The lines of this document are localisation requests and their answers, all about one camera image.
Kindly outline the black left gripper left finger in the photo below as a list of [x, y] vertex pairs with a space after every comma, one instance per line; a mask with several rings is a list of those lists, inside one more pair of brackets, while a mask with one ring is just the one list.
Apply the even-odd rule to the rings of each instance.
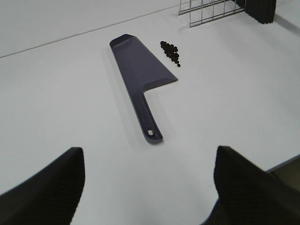
[[72, 147], [26, 181], [1, 194], [2, 225], [69, 225], [84, 187], [84, 154]]

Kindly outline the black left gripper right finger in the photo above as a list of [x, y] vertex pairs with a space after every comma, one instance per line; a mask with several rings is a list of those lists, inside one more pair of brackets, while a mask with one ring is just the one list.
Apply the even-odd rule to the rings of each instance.
[[229, 146], [218, 146], [216, 201], [205, 225], [298, 225], [300, 193]]

